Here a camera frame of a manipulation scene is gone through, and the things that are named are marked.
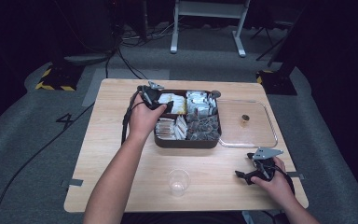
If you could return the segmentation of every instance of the small brown object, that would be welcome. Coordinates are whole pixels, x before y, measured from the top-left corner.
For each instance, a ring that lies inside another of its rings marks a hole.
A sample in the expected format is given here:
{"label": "small brown object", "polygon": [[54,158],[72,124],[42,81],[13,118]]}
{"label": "small brown object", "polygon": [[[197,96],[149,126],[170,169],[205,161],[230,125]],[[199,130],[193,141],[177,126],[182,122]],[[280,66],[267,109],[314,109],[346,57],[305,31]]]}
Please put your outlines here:
{"label": "small brown object", "polygon": [[242,120],[243,120],[243,122],[247,122],[247,121],[249,121],[249,116],[247,116],[247,115],[242,115]]}

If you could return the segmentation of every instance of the yellow and black striped tape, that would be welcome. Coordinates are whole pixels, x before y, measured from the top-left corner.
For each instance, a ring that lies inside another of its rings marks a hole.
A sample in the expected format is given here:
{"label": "yellow and black striped tape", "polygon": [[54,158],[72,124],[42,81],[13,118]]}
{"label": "yellow and black striped tape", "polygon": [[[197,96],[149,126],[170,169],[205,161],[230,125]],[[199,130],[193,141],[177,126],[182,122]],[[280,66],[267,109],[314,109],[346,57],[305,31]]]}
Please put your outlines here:
{"label": "yellow and black striped tape", "polygon": [[270,70],[261,70],[261,71],[258,71],[255,74],[255,78],[256,78],[257,83],[260,84],[260,85],[263,85],[263,79],[261,78],[261,75],[260,75],[261,73],[266,74],[266,73],[274,73],[274,72],[270,71]]}
{"label": "yellow and black striped tape", "polygon": [[76,85],[60,85],[58,84],[47,84],[46,80],[52,75],[51,67],[49,66],[48,69],[45,71],[43,76],[40,78],[39,82],[36,85],[36,89],[43,89],[49,91],[76,91]]}

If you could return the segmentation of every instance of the clear plastic lid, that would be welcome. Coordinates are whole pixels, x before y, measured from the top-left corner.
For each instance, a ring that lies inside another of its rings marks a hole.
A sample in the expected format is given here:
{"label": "clear plastic lid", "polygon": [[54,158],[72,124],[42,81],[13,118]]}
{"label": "clear plastic lid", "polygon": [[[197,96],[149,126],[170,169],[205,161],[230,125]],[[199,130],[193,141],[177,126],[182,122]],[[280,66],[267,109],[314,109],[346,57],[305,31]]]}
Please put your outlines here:
{"label": "clear plastic lid", "polygon": [[224,147],[275,147],[278,138],[266,107],[255,100],[217,100]]}

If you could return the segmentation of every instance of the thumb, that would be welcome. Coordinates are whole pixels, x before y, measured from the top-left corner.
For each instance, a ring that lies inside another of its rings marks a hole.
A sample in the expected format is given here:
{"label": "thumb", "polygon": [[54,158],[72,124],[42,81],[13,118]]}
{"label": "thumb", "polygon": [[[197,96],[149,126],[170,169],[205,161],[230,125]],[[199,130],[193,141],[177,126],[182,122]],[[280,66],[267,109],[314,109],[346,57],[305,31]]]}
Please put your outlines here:
{"label": "thumb", "polygon": [[155,109],[154,111],[156,112],[156,114],[158,115],[158,117],[164,113],[164,110],[167,108],[167,105],[160,105],[159,107],[157,107],[157,109]]}
{"label": "thumb", "polygon": [[260,186],[261,188],[264,188],[265,184],[267,183],[266,181],[260,179],[257,176],[252,176],[251,181]]}

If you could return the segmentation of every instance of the human arm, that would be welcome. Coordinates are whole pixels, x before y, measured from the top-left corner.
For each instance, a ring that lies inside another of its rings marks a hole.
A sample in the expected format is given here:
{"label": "human arm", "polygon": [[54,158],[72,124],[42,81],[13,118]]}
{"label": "human arm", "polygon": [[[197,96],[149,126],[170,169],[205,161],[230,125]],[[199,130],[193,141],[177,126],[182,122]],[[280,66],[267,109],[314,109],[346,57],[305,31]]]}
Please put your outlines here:
{"label": "human arm", "polygon": [[166,105],[150,110],[136,96],[131,113],[130,132],[92,191],[84,223],[120,223],[145,141]]}
{"label": "human arm", "polygon": [[[274,157],[275,164],[284,172],[283,161]],[[289,184],[280,172],[275,172],[271,181],[264,181],[256,176],[251,178],[252,182],[266,190],[269,196],[284,210],[291,224],[314,224],[319,223],[297,200]]]}

